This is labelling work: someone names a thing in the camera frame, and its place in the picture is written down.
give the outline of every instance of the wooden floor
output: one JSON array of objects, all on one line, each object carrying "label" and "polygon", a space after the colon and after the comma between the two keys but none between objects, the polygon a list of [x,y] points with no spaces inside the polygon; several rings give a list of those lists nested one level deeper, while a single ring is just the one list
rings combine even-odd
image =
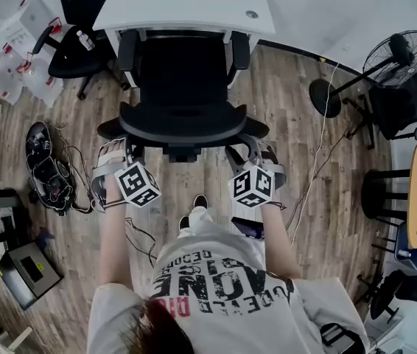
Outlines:
[{"label": "wooden floor", "polygon": [[[315,151],[320,141],[323,117],[309,101],[311,80],[329,80],[333,67],[278,49],[258,46],[250,69],[241,73],[231,90],[230,101],[246,104],[248,112],[266,122],[270,134],[266,138],[277,150],[279,160],[287,168],[287,185],[280,189],[280,198],[289,208],[284,210],[287,222],[293,203],[302,194]],[[337,70],[334,84],[340,85],[351,75]],[[103,139],[97,136],[98,124],[117,116],[120,101],[138,101],[138,92],[122,92],[106,75],[96,77],[85,101],[75,96],[80,80],[66,84],[54,108],[46,106],[24,92],[15,106],[2,103],[0,124],[0,187],[14,187],[23,192],[27,202],[27,169],[24,142],[30,125],[45,120],[62,126],[69,144],[81,149],[88,172],[96,162]],[[357,94],[357,88],[350,92]],[[349,125],[359,119],[350,106],[343,106],[339,117],[326,121],[323,147],[318,166],[328,156],[332,145]],[[381,136],[376,149],[367,151],[362,134],[344,139],[331,160],[314,181],[296,235],[294,249],[304,276],[308,279],[338,276],[351,297],[358,289],[357,275],[374,271],[373,259],[380,253],[371,242],[384,225],[368,220],[360,206],[362,178],[371,168],[391,169],[390,146]],[[205,193],[216,210],[214,219],[229,227],[232,215],[246,215],[230,203],[227,183],[231,177],[222,148],[208,149],[194,164],[169,164],[159,150],[147,151],[147,167],[158,180],[164,194],[150,207],[135,211],[129,207],[138,228],[147,230],[157,240],[154,253],[178,235],[178,220],[189,212],[193,197]],[[0,324],[12,337],[27,325],[33,328],[30,343],[42,353],[84,353],[88,316],[96,287],[99,256],[99,216],[70,211],[60,218],[41,206],[31,206],[34,231],[46,227],[56,240],[49,247],[50,257],[57,263],[64,280],[29,310],[20,310],[0,279]],[[250,214],[259,218],[258,213]],[[292,237],[298,215],[288,229]],[[150,242],[138,232],[130,237],[145,250]],[[131,251],[134,283],[143,291],[150,275],[147,257]]]}]

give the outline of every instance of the graphic t-shirt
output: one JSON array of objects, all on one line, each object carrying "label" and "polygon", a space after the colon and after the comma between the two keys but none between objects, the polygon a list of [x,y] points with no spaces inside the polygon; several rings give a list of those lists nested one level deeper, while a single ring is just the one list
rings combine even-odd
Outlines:
[{"label": "graphic t-shirt", "polygon": [[[281,279],[262,270],[259,243],[222,229],[180,237],[161,251],[145,297],[166,307],[196,353],[329,353],[319,329],[332,322],[358,334],[367,350],[365,329],[338,278]],[[123,285],[100,286],[88,353],[128,353],[142,302]]]}]

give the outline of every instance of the foot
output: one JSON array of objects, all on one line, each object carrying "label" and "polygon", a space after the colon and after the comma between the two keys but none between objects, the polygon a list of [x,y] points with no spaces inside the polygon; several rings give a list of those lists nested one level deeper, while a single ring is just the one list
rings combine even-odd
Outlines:
[{"label": "foot", "polygon": [[189,216],[188,215],[184,215],[179,220],[179,230],[182,230],[184,228],[189,228]]},{"label": "foot", "polygon": [[194,208],[199,206],[202,206],[204,209],[209,207],[209,202],[204,194],[199,194],[194,198]]}]

